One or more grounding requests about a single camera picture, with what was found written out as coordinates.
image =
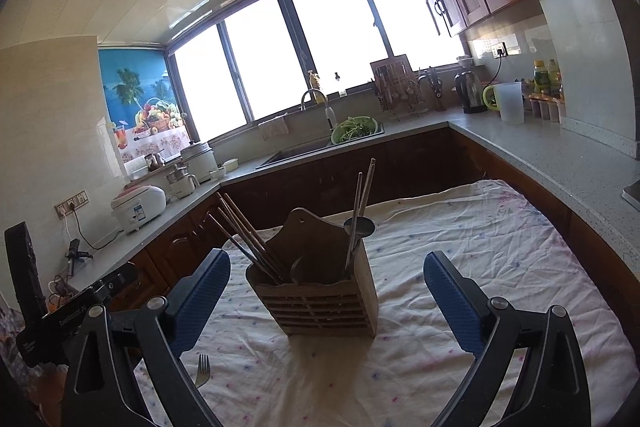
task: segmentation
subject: white rice cooker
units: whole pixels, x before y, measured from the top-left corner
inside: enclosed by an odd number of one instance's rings
[[[180,151],[182,162],[189,165],[189,172],[196,176],[199,183],[211,179],[211,171],[218,168],[213,149],[207,142],[191,143]]]
[[[162,214],[165,207],[164,190],[143,185],[118,194],[111,201],[111,216],[118,220],[126,233],[130,233]]]

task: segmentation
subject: electrical outlet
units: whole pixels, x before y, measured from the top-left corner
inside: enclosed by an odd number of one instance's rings
[[[507,55],[509,55],[507,53],[507,44],[505,44],[504,42],[491,46],[491,51],[494,54],[494,58],[506,57]]]
[[[78,192],[78,194],[76,194],[72,198],[69,198],[62,203],[57,204],[56,206],[54,206],[54,208],[56,210],[56,213],[58,214],[58,217],[60,219],[63,219],[63,217],[68,216],[68,214],[72,212],[71,204],[73,204],[74,208],[77,209],[84,204],[87,204],[88,202],[89,196],[86,195],[86,190],[83,190],[82,192]]]

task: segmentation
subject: electric kettle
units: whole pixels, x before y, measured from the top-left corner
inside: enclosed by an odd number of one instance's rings
[[[482,101],[482,84],[473,71],[465,71],[456,75],[456,92],[462,102],[463,112],[472,114],[486,111]]]

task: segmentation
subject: wooden utensil holder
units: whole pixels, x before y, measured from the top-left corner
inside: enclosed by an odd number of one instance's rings
[[[342,227],[296,208],[267,246],[289,268],[301,255],[321,255],[328,270],[343,270],[348,242]],[[287,335],[376,336],[378,296],[362,241],[344,278],[332,284],[275,285],[254,264],[247,268],[246,279]]]

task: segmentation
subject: fork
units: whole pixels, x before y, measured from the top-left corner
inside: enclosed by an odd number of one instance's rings
[[[209,365],[209,355],[200,355],[198,358],[198,372],[196,374],[196,388],[205,385],[211,378],[211,366]]]

